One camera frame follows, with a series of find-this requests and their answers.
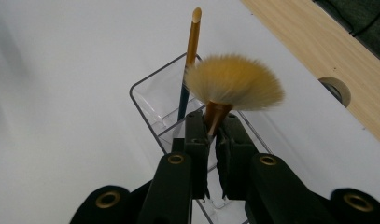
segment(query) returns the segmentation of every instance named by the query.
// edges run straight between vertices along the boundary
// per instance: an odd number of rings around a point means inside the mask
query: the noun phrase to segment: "brush bristles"
[[[261,110],[284,98],[268,67],[234,54],[211,56],[190,67],[185,83],[204,104],[232,105],[235,110]]]

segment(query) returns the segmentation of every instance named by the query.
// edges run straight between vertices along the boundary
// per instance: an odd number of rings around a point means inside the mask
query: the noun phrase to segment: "metal ring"
[[[113,199],[106,200],[106,197],[109,197],[109,196],[111,196]],[[120,194],[116,190],[111,190],[97,197],[96,206],[99,208],[109,208],[117,204],[119,201],[120,201]]]
[[[261,156],[260,162],[262,162],[265,165],[276,165],[277,160],[271,156]]]
[[[172,155],[172,156],[168,157],[167,160],[170,163],[177,165],[177,164],[180,164],[184,161],[184,157],[181,155]]]
[[[361,212],[371,212],[373,210],[373,205],[357,194],[347,193],[344,195],[344,200],[347,204]]]

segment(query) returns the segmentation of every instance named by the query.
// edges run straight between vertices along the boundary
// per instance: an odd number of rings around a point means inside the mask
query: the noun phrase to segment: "clear plastic container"
[[[130,91],[134,104],[164,153],[171,151],[174,138],[184,138],[185,119],[177,120],[177,115],[185,61],[186,54],[182,54],[161,69],[135,83]],[[190,95],[186,114],[203,108],[202,102]],[[245,115],[240,111],[232,111],[231,113],[242,121],[257,149],[260,152],[271,153]],[[207,179],[211,197],[210,200],[199,200],[193,206],[199,205],[209,223],[212,224],[247,223],[245,202],[222,198],[216,165],[216,153],[214,144],[212,144]]]

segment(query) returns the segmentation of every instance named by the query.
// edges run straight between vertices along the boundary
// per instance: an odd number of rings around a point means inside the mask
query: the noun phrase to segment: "paintbrush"
[[[209,139],[231,110],[263,110],[284,98],[279,81],[266,65],[235,54],[210,56],[189,67],[185,82],[206,105]]]
[[[186,75],[187,68],[195,64],[196,50],[198,49],[199,31],[201,26],[202,11],[199,7],[195,8],[192,12],[192,22],[190,26],[189,44],[187,47],[186,66],[184,69],[184,76]],[[178,106],[177,120],[181,120],[186,115],[187,103],[189,100],[189,91],[187,90],[184,78],[181,84],[180,103]]]

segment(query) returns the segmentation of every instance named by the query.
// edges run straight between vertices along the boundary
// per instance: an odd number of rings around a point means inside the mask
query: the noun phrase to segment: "fan brush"
[[[210,56],[190,67],[185,83],[206,105],[204,123],[210,138],[231,110],[263,110],[284,98],[267,66],[236,54]]]

